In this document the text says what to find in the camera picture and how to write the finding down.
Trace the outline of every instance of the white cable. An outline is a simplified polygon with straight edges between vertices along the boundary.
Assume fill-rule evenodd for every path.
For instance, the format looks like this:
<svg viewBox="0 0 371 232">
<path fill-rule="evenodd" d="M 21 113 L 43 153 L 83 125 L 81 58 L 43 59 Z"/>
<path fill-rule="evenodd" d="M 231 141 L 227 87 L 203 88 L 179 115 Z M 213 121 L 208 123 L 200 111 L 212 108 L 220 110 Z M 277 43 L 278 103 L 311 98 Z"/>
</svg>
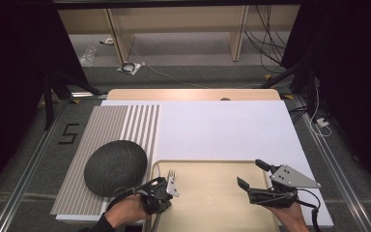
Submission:
<svg viewBox="0 0 371 232">
<path fill-rule="evenodd" d="M 311 120 L 309 121 L 309 128 L 311 128 L 312 131 L 313 131 L 315 134 L 317 134 L 317 135 L 320 135 L 320 136 L 322 136 L 322 137 L 328 137 L 328 136 L 330 136 L 330 135 L 332 134 L 332 130 L 330 130 L 330 128 L 329 128 L 328 126 L 325 126 L 325 128 L 329 130 L 329 133 L 328 133 L 328 134 L 321 134 L 321 133 L 318 133 L 318 132 L 316 132 L 316 131 L 313 129 L 313 127 L 312 127 L 312 121 L 313 121 L 313 119 L 315 118 L 315 115 L 316 115 L 316 113 L 317 113 L 317 111 L 318 111 L 318 108 L 319 108 L 319 91 L 318 91 L 318 87 L 316 87 L 316 84 L 315 84 L 315 89 L 316 89 L 316 108 L 315 108 L 315 112 L 314 112 L 314 114 L 312 115 Z"/>
<path fill-rule="evenodd" d="M 134 53 L 136 54 L 136 56 L 137 56 L 138 58 L 140 58 L 140 60 L 144 60 L 144 59 L 143 59 L 143 58 L 142 58 L 142 57 L 137 53 L 137 51 L 136 51 L 136 50 L 131 46 L 130 43 L 126 43 L 126 44 L 128 44 L 128 45 L 130 46 L 130 48 L 134 51 Z M 162 73 L 162 72 L 157 72 L 157 71 L 154 70 L 151 66 L 148 65 L 147 61 L 145 62 L 145 64 L 146 64 L 146 66 L 147 66 L 151 71 L 153 71 L 154 73 L 157 73 L 157 74 L 160 74 L 160 75 L 166 76 L 166 77 L 168 77 L 168 78 L 170 78 L 170 79 L 173 79 L 173 80 L 175 80 L 175 81 L 177 81 L 177 82 L 179 82 L 179 83 L 182 83 L 182 84 L 184 84 L 184 85 L 195 86 L 195 87 L 199 87 L 199 88 L 202 88 L 202 89 L 213 89 L 213 88 L 211 88 L 211 87 L 207 87 L 207 86 L 203 86 L 203 85 L 198 85 L 198 84 L 193 84 L 193 83 L 183 82 L 183 81 L 181 81 L 181 80 L 179 80 L 179 79 L 176 79 L 175 77 L 173 77 L 173 76 L 171 76 L 171 75 L 168 75 L 168 74 L 165 74 L 165 73 Z M 262 84 L 247 84 L 247 85 L 244 85 L 244 86 L 235 87 L 235 89 L 242 89 L 242 88 L 249 87 L 249 86 L 261 86 L 261 85 L 262 85 Z"/>
</svg>

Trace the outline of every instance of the dark gray round pad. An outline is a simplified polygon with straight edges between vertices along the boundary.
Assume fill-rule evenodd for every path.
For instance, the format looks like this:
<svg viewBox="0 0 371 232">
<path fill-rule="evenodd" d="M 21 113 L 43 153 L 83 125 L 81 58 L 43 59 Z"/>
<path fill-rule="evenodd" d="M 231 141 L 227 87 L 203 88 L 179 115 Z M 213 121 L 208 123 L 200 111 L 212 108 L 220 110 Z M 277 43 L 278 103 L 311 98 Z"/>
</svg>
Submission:
<svg viewBox="0 0 371 232">
<path fill-rule="evenodd" d="M 84 181 L 94 194 L 113 197 L 140 185 L 146 169 L 144 150 L 134 142 L 118 140 L 101 146 L 89 157 Z"/>
</svg>

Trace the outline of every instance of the metal rail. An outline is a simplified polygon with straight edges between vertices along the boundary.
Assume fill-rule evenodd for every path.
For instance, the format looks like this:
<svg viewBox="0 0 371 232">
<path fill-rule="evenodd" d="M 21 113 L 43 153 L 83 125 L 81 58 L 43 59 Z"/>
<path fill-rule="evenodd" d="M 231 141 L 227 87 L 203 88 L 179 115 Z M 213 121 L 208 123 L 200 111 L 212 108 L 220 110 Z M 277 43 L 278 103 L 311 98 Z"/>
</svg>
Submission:
<svg viewBox="0 0 371 232">
<path fill-rule="evenodd" d="M 44 155 L 44 151 L 47 147 L 47 142 L 49 141 L 51 135 L 53 134 L 54 129 L 57 126 L 57 122 L 61 117 L 63 111 L 65 110 L 67 105 L 67 101 L 60 101 L 58 104 L 58 113 L 51 124 L 48 130 L 43 132 L 43 136 L 36 148 L 32 158 L 29 160 L 28 164 L 26 165 L 25 171 L 23 172 L 22 176 L 19 179 L 16 187 L 14 188 L 13 193 L 11 194 L 8 202 L 5 205 L 5 208 L 2 210 L 0 214 L 0 232 L 7 231 L 12 220 L 14 219 L 14 215 L 19 208 L 19 205 L 22 201 L 23 195 L 29 187 L 29 184 L 32 181 L 32 178 L 41 163 L 42 157 Z"/>
<path fill-rule="evenodd" d="M 296 98 L 296 102 L 298 106 L 305 106 L 306 103 L 304 102 L 302 97 Z M 303 117 L 303 120 L 308 127 L 313 139 L 315 140 L 316 145 L 318 146 L 322 157 L 330 171 L 330 174 L 333 177 L 333 180 L 337 184 L 339 191 L 342 194 L 343 199 L 345 200 L 348 208 L 357 223 L 357 227 L 360 231 L 371 231 L 371 219 L 368 216 L 363 204 L 357 197 L 356 192 L 352 188 L 351 184 L 349 183 L 342 167 L 336 161 L 335 155 L 333 154 L 332 150 L 330 149 L 328 143 L 325 141 L 325 138 L 315 134 L 312 129 L 309 127 L 310 118 L 307 114 Z"/>
</svg>

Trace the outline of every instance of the person's arm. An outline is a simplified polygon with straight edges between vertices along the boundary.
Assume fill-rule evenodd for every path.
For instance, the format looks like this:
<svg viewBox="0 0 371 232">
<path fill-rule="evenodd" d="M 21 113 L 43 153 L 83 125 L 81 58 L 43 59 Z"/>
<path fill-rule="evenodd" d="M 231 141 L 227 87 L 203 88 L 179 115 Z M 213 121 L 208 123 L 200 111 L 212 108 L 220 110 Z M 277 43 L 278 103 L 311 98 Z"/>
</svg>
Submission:
<svg viewBox="0 0 371 232">
<path fill-rule="evenodd" d="M 140 195 L 131 195 L 115 204 L 104 217 L 113 228 L 120 225 L 133 223 L 149 215 L 144 211 Z"/>
<path fill-rule="evenodd" d="M 289 232 L 309 231 L 308 227 L 306 226 L 305 219 L 303 218 L 300 204 L 297 202 L 294 202 L 290 208 L 265 208 L 269 209 Z"/>
<path fill-rule="evenodd" d="M 140 195 L 131 195 L 101 215 L 100 220 L 90 230 L 81 231 L 114 232 L 121 225 L 133 223 L 148 216 L 141 204 Z"/>
</svg>

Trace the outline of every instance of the black sleeve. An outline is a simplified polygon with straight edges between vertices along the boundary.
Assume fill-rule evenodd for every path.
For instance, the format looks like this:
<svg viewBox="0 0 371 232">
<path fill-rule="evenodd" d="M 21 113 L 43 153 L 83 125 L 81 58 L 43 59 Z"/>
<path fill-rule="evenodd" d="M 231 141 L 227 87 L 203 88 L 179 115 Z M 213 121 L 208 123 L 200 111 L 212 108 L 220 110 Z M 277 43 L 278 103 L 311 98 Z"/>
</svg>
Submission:
<svg viewBox="0 0 371 232">
<path fill-rule="evenodd" d="M 104 214 L 102 214 L 100 220 L 91 229 L 84 228 L 82 230 L 79 230 L 78 232 L 115 232 L 115 231 L 116 229 L 114 229 L 110 225 L 106 217 L 104 217 Z"/>
</svg>

